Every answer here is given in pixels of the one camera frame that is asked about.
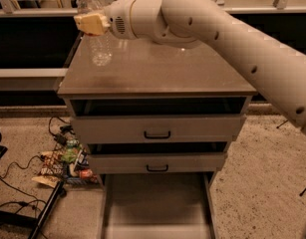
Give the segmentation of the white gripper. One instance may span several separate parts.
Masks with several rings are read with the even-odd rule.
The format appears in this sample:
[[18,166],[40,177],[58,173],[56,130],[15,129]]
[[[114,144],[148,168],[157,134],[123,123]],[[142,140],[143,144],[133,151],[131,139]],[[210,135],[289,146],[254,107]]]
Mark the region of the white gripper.
[[136,35],[131,23],[134,3],[135,0],[116,0],[112,2],[105,9],[107,17],[98,12],[77,15],[74,17],[76,26],[85,34],[102,36],[109,31],[111,24],[111,32],[115,37],[128,40],[135,39]]

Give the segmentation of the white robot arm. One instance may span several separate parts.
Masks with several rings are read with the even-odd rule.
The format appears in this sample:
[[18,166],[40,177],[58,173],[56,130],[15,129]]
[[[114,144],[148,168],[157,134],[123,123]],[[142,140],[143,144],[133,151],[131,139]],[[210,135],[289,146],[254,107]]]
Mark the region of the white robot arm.
[[117,0],[74,17],[93,36],[149,38],[218,53],[306,135],[306,55],[230,16],[211,0]]

